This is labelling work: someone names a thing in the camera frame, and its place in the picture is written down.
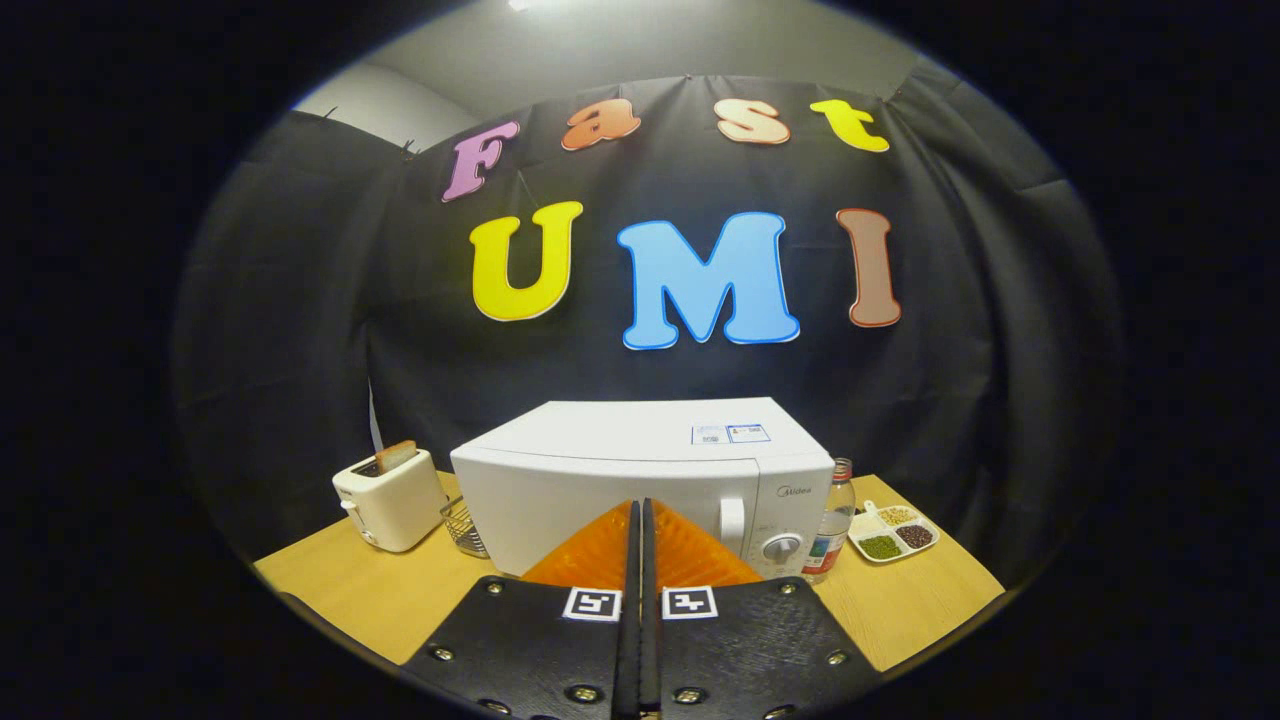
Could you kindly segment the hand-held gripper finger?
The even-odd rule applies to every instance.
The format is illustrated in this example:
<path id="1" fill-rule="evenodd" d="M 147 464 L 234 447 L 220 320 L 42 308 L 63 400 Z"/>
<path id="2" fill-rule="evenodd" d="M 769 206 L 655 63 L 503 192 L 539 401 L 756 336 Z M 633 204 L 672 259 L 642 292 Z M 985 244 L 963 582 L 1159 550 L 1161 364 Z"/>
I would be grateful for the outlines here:
<path id="1" fill-rule="evenodd" d="M 623 587 L 481 577 L 399 669 L 465 719 L 637 719 L 643 506 L 625 505 Z"/>
<path id="2" fill-rule="evenodd" d="M 658 505 L 641 503 L 641 706 L 663 719 L 837 719 L 883 683 L 800 577 L 657 580 Z"/>

